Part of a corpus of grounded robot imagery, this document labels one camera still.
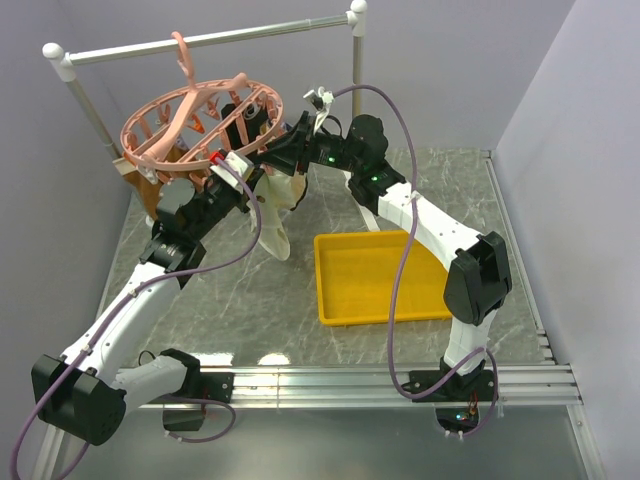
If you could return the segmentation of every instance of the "hanger hook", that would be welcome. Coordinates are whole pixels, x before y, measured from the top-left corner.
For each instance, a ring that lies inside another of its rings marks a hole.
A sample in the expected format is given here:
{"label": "hanger hook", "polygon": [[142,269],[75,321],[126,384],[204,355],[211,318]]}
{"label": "hanger hook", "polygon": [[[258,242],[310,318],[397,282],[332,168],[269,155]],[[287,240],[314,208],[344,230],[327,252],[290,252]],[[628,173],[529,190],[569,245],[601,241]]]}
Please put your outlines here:
{"label": "hanger hook", "polygon": [[195,70],[193,68],[193,62],[191,61],[191,55],[189,55],[189,48],[180,32],[173,32],[171,36],[178,42],[178,65],[180,65],[180,68],[182,68],[182,71],[186,75],[189,87],[195,89]]}

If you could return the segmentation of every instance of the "metal rod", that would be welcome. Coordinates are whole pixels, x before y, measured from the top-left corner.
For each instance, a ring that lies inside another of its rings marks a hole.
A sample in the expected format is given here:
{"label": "metal rod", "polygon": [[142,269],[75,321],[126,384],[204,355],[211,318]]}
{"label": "metal rod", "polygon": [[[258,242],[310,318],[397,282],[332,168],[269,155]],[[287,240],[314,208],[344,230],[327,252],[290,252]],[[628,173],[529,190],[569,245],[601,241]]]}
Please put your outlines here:
{"label": "metal rod", "polygon": [[[362,83],[362,50],[364,37],[353,37],[353,83]],[[351,92],[351,117],[362,113],[362,90]]]}
{"label": "metal rod", "polygon": [[[298,20],[295,22],[278,23],[263,27],[243,28],[228,32],[208,33],[206,35],[196,35],[186,37],[185,43],[190,48],[204,47],[206,45],[218,45],[221,43],[238,42],[253,38],[269,37],[273,35],[283,35],[286,33],[304,32],[317,28],[336,27],[347,25],[349,22],[347,14],[333,17]],[[67,55],[68,61],[72,65],[86,65],[89,63],[104,62],[120,58],[138,57],[141,55],[151,55],[153,53],[170,52],[178,50],[176,40],[160,40],[158,42],[140,43],[137,45],[127,45],[124,47],[104,48],[82,53],[70,53]]]}
{"label": "metal rod", "polygon": [[120,158],[122,155],[120,154],[118,147],[116,147],[115,143],[113,142],[113,138],[111,138],[107,127],[105,127],[102,119],[100,118],[100,115],[98,115],[98,112],[91,103],[91,100],[89,100],[89,97],[87,97],[87,94],[85,93],[84,88],[82,88],[82,85],[80,85],[78,79],[76,78],[71,80],[70,82],[65,83],[67,87],[69,87],[69,90],[71,90],[71,93],[73,94],[75,99],[80,104],[80,107],[82,107],[84,114],[89,119],[89,122],[93,126],[93,129],[100,137],[100,140],[102,140],[102,144],[111,158],[113,160],[117,160],[118,158]]}

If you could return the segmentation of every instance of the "white arm segment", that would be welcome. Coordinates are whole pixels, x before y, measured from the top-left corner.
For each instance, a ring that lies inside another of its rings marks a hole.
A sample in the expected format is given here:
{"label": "white arm segment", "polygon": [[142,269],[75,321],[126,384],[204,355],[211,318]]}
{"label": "white arm segment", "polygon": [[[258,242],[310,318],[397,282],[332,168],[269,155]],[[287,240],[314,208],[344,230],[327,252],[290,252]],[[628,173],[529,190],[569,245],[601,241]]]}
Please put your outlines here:
{"label": "white arm segment", "polygon": [[182,387],[187,367],[175,358],[160,355],[141,367],[121,370],[111,388],[127,392],[124,401],[128,415],[162,395],[177,392]]}
{"label": "white arm segment", "polygon": [[[67,357],[66,362],[71,363],[80,354],[105,317],[128,292],[141,283],[163,274],[164,268],[150,262],[137,265],[125,287],[100,315],[100,318],[82,337],[63,352]],[[111,384],[115,380],[123,360],[131,353],[138,340],[146,335],[158,318],[167,311],[179,292],[178,280],[170,278],[150,286],[136,298],[130,300],[113,319],[102,338],[98,340],[93,352],[85,358],[78,368],[84,372],[89,368],[94,368],[97,371],[97,378],[107,385]]]}
{"label": "white arm segment", "polygon": [[[448,272],[451,262],[456,258],[456,250],[466,250],[475,245],[480,232],[457,222],[418,192],[411,192],[408,182],[398,183],[387,189],[387,194],[378,200],[378,215],[403,230],[410,231],[413,222],[413,196],[418,203],[416,240],[433,253]],[[495,310],[489,313],[477,327],[453,317],[449,346],[444,354],[447,365],[454,367],[476,348],[486,347],[487,335],[495,314]],[[482,355],[476,355],[458,370],[458,374],[466,375],[476,368],[482,359]]]}

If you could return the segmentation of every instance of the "white wall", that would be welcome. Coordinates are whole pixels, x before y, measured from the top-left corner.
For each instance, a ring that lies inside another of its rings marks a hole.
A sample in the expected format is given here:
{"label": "white wall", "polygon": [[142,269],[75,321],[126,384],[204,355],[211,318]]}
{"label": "white wall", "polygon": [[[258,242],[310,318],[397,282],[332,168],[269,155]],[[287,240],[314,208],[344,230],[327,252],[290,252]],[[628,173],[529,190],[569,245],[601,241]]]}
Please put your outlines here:
{"label": "white wall", "polygon": [[[0,18],[0,477],[33,409],[31,366],[58,355],[92,323],[127,205],[128,188],[49,63],[47,41],[81,45],[55,4],[5,2]],[[113,131],[123,116],[81,72]],[[43,424],[22,452],[23,478]]]}
{"label": "white wall", "polygon": [[640,2],[577,0],[497,148],[550,332],[612,479],[640,471]]}
{"label": "white wall", "polygon": [[[350,0],[59,0],[92,49],[289,20],[336,15]],[[573,0],[371,0],[364,79],[399,104],[422,146],[494,148],[544,58]],[[66,48],[77,50],[77,45]],[[311,86],[351,82],[348,27],[198,49],[197,78],[245,70],[280,92],[288,118],[308,106]],[[96,66],[128,115],[184,85],[173,53]],[[374,94],[392,145],[405,141]],[[349,118],[349,101],[338,113]]]}

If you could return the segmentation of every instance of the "yellow tray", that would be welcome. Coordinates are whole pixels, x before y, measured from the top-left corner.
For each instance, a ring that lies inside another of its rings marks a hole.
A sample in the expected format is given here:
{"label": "yellow tray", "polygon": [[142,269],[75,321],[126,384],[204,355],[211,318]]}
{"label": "yellow tray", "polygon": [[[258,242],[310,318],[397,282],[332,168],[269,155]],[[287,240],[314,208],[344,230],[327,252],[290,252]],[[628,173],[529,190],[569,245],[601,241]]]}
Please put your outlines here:
{"label": "yellow tray", "polygon": [[[386,322],[407,237],[402,230],[316,236],[320,321],[330,326]],[[396,321],[451,318],[442,298],[446,280],[440,262],[414,242],[400,282]]]}

